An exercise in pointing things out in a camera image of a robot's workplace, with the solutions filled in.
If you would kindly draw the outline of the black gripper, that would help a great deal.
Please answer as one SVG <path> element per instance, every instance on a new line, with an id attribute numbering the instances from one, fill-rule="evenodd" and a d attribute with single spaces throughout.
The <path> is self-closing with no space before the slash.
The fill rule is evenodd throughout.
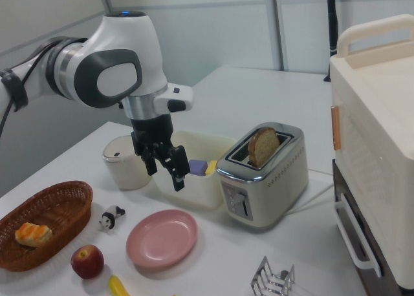
<path id="1" fill-rule="evenodd" d="M 170 140 L 173 132 L 172 119 L 163 114 L 149 120 L 131 120 L 131 133 L 135 154 L 141 156 L 149 176 L 157 169 L 156 160 L 171 176 L 175 191 L 184 188 L 185 176 L 190 172 L 190 165 L 185 148 L 172 146 Z"/>

